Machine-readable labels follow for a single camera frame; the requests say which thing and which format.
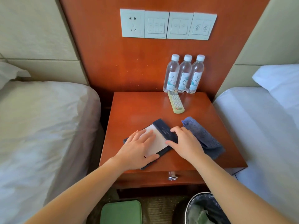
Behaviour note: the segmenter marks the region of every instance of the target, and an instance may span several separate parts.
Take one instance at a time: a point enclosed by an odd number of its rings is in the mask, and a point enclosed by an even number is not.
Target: white wall plate
[[[188,39],[193,13],[170,12],[167,38]]]
[[[217,18],[217,14],[195,12],[188,39],[208,40]]]
[[[144,37],[166,39],[169,12],[145,11]]]
[[[120,9],[123,37],[144,37],[144,10]]]

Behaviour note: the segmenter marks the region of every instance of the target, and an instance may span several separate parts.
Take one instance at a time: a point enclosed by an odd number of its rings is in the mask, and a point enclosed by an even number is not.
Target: green plastic container
[[[100,224],[142,224],[140,202],[132,200],[105,204]]]

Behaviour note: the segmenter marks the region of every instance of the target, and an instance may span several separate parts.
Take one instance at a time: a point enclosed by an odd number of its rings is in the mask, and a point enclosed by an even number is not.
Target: drawer handle
[[[168,178],[168,180],[170,181],[175,181],[178,179],[178,177],[176,176],[176,173],[174,171],[169,172],[170,177]]]

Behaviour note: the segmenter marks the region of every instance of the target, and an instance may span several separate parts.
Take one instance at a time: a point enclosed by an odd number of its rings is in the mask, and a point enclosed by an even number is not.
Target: water bottle
[[[176,80],[178,77],[178,71],[180,69],[180,65],[178,63],[179,58],[179,55],[173,54],[171,57],[171,61],[167,65],[163,86],[163,91],[165,93],[167,93],[168,91],[174,91],[176,87]]]
[[[180,64],[180,70],[178,72],[178,79],[176,81],[176,88],[178,93],[183,93],[185,91],[188,78],[191,72],[191,55],[185,55],[184,61]]]
[[[186,85],[187,93],[195,93],[199,84],[202,72],[204,71],[204,55],[197,55],[196,61],[192,65],[191,73]]]

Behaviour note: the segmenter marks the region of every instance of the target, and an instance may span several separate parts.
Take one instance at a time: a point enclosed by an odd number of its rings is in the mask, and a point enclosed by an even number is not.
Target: mattress
[[[85,85],[0,90],[0,223],[24,223],[86,175],[99,118],[99,96]]]
[[[236,87],[214,107],[245,158],[237,179],[280,212],[299,222],[299,130],[261,87]]]

